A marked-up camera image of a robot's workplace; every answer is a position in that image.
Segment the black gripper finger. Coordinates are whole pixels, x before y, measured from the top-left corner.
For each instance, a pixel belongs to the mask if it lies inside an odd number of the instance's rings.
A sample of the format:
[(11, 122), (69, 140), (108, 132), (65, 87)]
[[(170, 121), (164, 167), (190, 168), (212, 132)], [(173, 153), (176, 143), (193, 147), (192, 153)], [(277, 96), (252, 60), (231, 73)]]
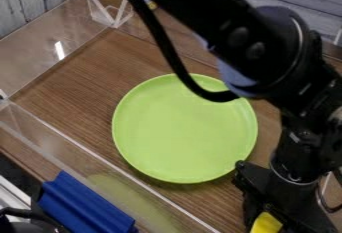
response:
[(243, 223), (247, 229), (252, 228), (252, 224), (259, 214), (263, 212), (261, 200), (248, 192), (243, 193)]

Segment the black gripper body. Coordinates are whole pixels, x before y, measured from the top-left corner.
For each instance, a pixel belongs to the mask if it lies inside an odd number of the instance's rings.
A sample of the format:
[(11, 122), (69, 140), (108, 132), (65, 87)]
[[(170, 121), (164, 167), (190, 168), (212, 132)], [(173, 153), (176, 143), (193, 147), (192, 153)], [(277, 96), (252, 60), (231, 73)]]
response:
[(279, 233), (337, 233), (316, 201), (316, 182), (292, 183), (272, 169), (237, 161), (232, 183), (261, 200), (263, 212), (283, 224)]

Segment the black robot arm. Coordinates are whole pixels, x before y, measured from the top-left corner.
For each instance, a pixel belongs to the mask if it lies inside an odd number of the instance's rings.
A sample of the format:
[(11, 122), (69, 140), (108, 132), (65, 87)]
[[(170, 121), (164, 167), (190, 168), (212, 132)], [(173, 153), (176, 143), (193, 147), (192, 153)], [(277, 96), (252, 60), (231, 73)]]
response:
[[(319, 181), (342, 185), (342, 75), (324, 62), (321, 39), (283, 7), (245, 0), (128, 0), (180, 81), (201, 98), (228, 102), (263, 99), (280, 110), (281, 135), (265, 167), (235, 164), (248, 229), (265, 233), (339, 233), (327, 215)], [(202, 39), (219, 59), (225, 90), (204, 90), (189, 77), (148, 9), (156, 4)]]

